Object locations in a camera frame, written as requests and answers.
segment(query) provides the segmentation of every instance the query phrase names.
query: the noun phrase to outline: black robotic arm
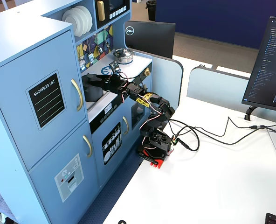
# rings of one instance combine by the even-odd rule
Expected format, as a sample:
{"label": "black robotic arm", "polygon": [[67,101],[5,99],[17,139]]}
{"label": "black robotic arm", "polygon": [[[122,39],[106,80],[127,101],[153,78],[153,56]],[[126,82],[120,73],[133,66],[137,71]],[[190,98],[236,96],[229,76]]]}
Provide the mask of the black robotic arm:
{"label": "black robotic arm", "polygon": [[83,81],[105,91],[121,95],[123,99],[130,97],[153,112],[140,127],[140,133],[144,136],[144,139],[138,151],[141,157],[160,168],[171,151],[173,140],[173,136],[170,138],[162,131],[162,123],[168,121],[175,110],[170,107],[168,100],[158,94],[148,92],[140,85],[122,79],[119,73],[120,70],[112,69],[112,71],[114,72],[112,75],[87,74],[83,77]]}

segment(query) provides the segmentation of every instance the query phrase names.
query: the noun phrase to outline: stack of plates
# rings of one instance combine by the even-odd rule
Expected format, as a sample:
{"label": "stack of plates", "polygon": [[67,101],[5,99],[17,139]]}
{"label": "stack of plates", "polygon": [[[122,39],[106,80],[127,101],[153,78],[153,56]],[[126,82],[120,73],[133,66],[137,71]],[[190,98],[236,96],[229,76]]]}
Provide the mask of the stack of plates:
{"label": "stack of plates", "polygon": [[82,36],[89,32],[92,27],[92,17],[87,8],[76,6],[66,11],[62,16],[62,21],[73,24],[75,36]]}

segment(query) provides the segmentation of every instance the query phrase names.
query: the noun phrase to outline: blue partition wall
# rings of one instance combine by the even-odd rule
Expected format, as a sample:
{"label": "blue partition wall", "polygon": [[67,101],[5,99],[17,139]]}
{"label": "blue partition wall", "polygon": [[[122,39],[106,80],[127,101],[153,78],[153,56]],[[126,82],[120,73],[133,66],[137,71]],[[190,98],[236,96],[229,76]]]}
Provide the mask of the blue partition wall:
{"label": "blue partition wall", "polygon": [[158,0],[157,22],[176,23],[176,32],[259,48],[276,0]]}

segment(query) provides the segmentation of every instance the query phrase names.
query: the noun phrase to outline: blue carpet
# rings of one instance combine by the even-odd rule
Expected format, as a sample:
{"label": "blue carpet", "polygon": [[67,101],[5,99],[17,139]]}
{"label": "blue carpet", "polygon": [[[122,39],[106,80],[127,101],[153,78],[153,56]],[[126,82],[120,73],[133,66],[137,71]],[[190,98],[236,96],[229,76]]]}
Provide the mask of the blue carpet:
{"label": "blue carpet", "polygon": [[102,224],[105,221],[116,201],[138,169],[139,160],[140,158],[136,153],[136,149],[132,148],[84,214],[79,224]]}

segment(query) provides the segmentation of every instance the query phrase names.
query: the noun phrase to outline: toy kitchen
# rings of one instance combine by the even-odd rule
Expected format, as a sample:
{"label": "toy kitchen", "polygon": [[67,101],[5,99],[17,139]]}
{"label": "toy kitchen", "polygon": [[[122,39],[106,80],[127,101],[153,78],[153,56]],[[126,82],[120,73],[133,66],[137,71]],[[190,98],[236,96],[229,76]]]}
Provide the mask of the toy kitchen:
{"label": "toy kitchen", "polygon": [[0,194],[19,223],[76,224],[150,115],[89,74],[111,76],[117,62],[125,80],[178,107],[182,66],[128,49],[130,18],[131,0],[33,0],[0,13]]}

